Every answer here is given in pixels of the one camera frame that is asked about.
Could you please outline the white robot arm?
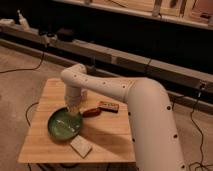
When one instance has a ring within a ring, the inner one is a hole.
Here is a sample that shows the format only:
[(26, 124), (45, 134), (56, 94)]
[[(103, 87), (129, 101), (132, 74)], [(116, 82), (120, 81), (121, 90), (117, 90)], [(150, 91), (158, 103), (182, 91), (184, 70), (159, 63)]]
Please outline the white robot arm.
[(138, 171), (186, 171), (169, 96), (159, 82), (90, 76), (82, 64), (63, 70), (61, 80), (69, 107), (80, 104), (82, 89), (127, 105)]

